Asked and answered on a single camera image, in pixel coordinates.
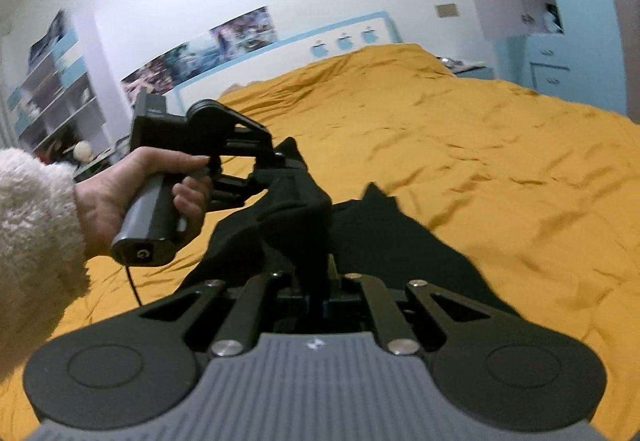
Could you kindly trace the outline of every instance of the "black cable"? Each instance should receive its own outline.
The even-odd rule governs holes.
[[[129,285],[131,286],[131,290],[133,291],[133,296],[136,297],[138,302],[138,306],[142,307],[142,300],[140,300],[140,295],[138,294],[138,290],[136,289],[136,285],[133,283],[133,278],[131,277],[131,271],[129,266],[124,267],[125,273],[127,273],[127,278],[129,279]]]

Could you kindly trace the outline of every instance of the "mustard duvet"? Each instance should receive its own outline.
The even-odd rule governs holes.
[[[375,181],[524,317],[590,345],[608,377],[594,426],[616,441],[640,429],[640,127],[508,82],[455,78],[415,45],[364,48],[222,101],[276,142],[295,137],[334,202]],[[210,214],[170,265],[133,270],[143,301],[178,286],[227,214]],[[88,268],[91,293],[56,335],[135,305],[120,266]],[[4,441],[37,425],[21,377],[0,387]]]

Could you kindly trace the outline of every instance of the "handheld controller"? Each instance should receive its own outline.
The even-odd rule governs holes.
[[[214,100],[201,100],[185,116],[175,116],[167,113],[164,96],[141,93],[129,142],[130,150],[153,146],[210,156],[208,175],[214,191],[208,211],[238,208],[262,190],[251,178],[222,175],[221,155],[252,156],[261,168],[284,165],[263,125]],[[174,259],[186,230],[172,195],[172,186],[180,180],[180,176],[158,174],[140,188],[111,244],[116,261],[152,267]]]

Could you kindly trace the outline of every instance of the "hand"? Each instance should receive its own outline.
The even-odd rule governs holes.
[[[149,176],[160,172],[189,174],[207,166],[208,162],[207,156],[140,147],[107,170],[78,183],[76,201],[85,258],[109,254],[131,200]],[[186,177],[174,185],[175,207],[189,223],[185,244],[195,239],[202,229],[211,191],[208,176],[200,180]]]

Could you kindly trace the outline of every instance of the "fleece jacket sleeve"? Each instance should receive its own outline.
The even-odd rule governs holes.
[[[88,290],[73,169],[0,151],[0,381]]]

